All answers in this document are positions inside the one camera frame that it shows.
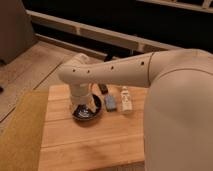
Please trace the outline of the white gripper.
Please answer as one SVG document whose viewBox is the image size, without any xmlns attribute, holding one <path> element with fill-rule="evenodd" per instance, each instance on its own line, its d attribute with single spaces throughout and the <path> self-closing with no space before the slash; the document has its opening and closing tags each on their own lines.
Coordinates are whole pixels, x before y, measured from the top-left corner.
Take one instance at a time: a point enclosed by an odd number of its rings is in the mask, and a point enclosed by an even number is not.
<svg viewBox="0 0 213 171">
<path fill-rule="evenodd" d="M 74 112 L 79 105 L 96 111 L 96 105 L 88 84 L 70 85 L 70 111 Z"/>
</svg>

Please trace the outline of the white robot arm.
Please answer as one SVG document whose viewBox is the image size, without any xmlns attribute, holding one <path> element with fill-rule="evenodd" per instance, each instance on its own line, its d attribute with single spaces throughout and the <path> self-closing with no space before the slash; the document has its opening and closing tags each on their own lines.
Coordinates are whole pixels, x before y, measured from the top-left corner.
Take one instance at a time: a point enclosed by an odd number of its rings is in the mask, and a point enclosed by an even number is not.
<svg viewBox="0 0 213 171">
<path fill-rule="evenodd" d="M 146 87 L 146 171 L 213 171 L 213 54 L 200 49 L 151 52 L 91 64 L 77 54 L 59 78 L 77 104 L 90 83 Z"/>
</svg>

